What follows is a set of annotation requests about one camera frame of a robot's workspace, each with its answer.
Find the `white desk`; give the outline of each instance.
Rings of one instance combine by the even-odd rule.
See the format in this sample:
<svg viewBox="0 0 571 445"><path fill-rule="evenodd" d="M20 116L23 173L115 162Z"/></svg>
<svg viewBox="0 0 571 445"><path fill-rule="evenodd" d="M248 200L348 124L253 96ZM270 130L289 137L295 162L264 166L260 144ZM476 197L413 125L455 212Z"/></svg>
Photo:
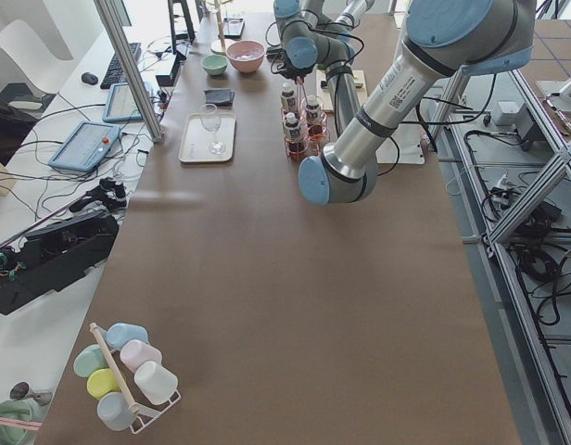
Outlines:
<svg viewBox="0 0 571 445"><path fill-rule="evenodd" d="M132 34L137 35L134 30L128 29L127 34L130 41L135 41L131 38ZM155 73L152 63L155 59L146 54L146 48L147 43L142 44L140 68L151 66L151 70L144 72L144 78L155 84L155 79L152 79ZM83 72L91 71L101 80L112 54L108 37L103 32L61 88L62 97L74 107L104 104L108 90L101 90L98 85L82 83L80 78ZM57 96L54 99L45 115L71 108L62 97ZM103 109L83 108L82 112L90 120L101 121ZM34 141L37 136L38 140L64 141L80 121L85 121L85 117L76 110L46 118L35 126L36 134L30 132L24 142ZM120 173L117 178L124 182L128 194L131 194L137 185L142 165L146 162L146 155L138 153L137 149L149 151L152 143L142 122L131 123L122 130L128 133L122 139L122 149L125 152L133 144L134 136L130 134L145 134L139 137L138 144L131 148L125 156L125 161L119 165ZM16 153L7 168L11 173L30 176L56 174L50 167L37 162L35 153L41 162L47 163L57 148L58 145L54 144L40 144L35 152L35 145L25 146ZM117 143L109 155L119 154L120 150L121 145ZM98 169L98 177L92 176L92 179L79 186L77 182L68 181L49 183L45 197L74 193L50 199L46 206L51 210L56 209L86 190L94 188L100 177L112 176L111 169L116 162L117 159L104 162ZM20 199L28 202L31 207L36 207L44 187L45 181L18 181L13 190ZM43 217L47 211L39 207L38 214ZM7 197L0 197L0 242L33 222L32 212L14 196L9 194ZM9 399L9 390L20 381L28 381L31 388L55 390L103 267L104 264L101 264L92 268L87 271L85 278L61 292L51 291L8 316L0 315L0 402ZM37 408L37 405L33 403L32 407ZM46 409L35 410L35 417L39 420L44 418L45 414Z"/></svg>

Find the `pink bowl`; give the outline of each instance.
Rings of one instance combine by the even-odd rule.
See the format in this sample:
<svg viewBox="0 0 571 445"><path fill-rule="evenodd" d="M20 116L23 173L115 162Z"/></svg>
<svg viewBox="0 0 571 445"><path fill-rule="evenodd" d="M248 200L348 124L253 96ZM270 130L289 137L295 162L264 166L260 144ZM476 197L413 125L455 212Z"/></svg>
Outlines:
<svg viewBox="0 0 571 445"><path fill-rule="evenodd" d="M254 40L241 40L228 46L226 56L238 71L254 72L263 62L265 47Z"/></svg>

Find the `yellow cup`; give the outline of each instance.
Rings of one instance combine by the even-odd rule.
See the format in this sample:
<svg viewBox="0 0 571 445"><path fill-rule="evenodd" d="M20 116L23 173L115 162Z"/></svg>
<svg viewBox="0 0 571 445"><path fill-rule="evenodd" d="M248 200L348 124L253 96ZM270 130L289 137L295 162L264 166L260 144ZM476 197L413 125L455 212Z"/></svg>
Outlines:
<svg viewBox="0 0 571 445"><path fill-rule="evenodd" d="M98 369L91 373L88 377L86 388L88 389L88 394L98 401L109 392L121 391L119 384L115 379L115 375L112 373L110 368Z"/></svg>

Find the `white tray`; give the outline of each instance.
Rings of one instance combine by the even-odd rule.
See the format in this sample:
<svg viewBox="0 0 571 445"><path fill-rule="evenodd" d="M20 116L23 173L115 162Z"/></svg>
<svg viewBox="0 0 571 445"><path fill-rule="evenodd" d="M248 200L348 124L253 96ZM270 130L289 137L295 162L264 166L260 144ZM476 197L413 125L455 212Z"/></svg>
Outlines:
<svg viewBox="0 0 571 445"><path fill-rule="evenodd" d="M236 133L236 115L232 111L219 112L222 126L218 130L218 141L226 144L226 151L221 155L209 152L212 135L201 125L199 113L189 114L184 125L183 140L178 159L181 162L225 162L234 154L234 138Z"/></svg>

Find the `black mouse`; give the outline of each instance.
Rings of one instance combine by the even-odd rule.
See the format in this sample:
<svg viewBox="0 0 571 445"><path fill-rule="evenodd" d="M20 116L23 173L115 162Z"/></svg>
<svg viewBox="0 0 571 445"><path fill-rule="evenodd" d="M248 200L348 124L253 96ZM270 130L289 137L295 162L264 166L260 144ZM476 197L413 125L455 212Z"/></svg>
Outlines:
<svg viewBox="0 0 571 445"><path fill-rule="evenodd" d="M98 76L91 72L85 72L82 74L82 82L89 83L90 85L96 85L98 83Z"/></svg>

